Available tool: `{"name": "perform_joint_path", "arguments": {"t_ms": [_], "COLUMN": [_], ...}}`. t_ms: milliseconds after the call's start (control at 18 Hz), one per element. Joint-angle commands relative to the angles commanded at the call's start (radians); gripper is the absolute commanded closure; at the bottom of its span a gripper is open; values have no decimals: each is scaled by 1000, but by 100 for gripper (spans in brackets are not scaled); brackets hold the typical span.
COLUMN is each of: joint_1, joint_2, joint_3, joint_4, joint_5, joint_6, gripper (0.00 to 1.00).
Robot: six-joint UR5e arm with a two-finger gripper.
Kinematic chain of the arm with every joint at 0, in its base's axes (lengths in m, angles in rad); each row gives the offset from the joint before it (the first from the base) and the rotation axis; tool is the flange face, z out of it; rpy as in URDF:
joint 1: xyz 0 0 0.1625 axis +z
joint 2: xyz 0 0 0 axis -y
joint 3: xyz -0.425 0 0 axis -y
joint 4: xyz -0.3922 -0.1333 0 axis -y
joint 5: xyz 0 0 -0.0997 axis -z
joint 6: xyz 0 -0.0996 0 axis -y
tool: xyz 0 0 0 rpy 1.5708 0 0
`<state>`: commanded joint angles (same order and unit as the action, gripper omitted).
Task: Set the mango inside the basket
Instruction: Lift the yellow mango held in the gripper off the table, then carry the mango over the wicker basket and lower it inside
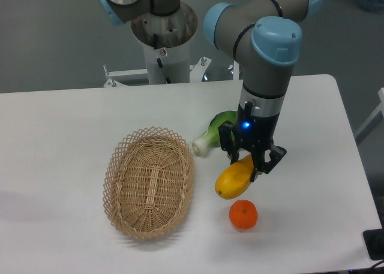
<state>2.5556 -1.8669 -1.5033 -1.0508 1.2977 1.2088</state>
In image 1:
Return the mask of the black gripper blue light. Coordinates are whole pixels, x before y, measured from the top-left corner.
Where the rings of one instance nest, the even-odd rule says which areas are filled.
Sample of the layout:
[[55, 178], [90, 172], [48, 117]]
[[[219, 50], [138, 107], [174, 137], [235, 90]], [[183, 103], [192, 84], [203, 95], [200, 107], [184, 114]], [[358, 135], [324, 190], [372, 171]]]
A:
[[[221, 149], [227, 152], [231, 164], [238, 162], [239, 149], [251, 152], [253, 171], [250, 182], [254, 182], [262, 174], [270, 173], [287, 153], [285, 148], [273, 144], [279, 115], [278, 113], [269, 117], [260, 117], [252, 112], [248, 113], [239, 105], [235, 126], [230, 121], [225, 121], [218, 128]], [[265, 161], [267, 150], [269, 161]]]

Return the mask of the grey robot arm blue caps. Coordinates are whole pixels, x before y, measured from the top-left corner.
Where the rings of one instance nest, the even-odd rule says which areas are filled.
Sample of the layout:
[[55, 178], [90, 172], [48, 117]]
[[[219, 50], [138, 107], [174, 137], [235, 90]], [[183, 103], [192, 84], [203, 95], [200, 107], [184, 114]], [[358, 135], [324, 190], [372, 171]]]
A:
[[[149, 51], [151, 84], [190, 80], [185, 45], [197, 29], [195, 12], [181, 0], [98, 0], [110, 21], [130, 23]], [[323, 0], [252, 0], [235, 7], [219, 3], [203, 20], [206, 39], [242, 68], [236, 121], [219, 127], [220, 144], [232, 162], [239, 151], [251, 153], [250, 180], [269, 173], [285, 156], [273, 135], [293, 68], [299, 58], [299, 23], [317, 13]]]

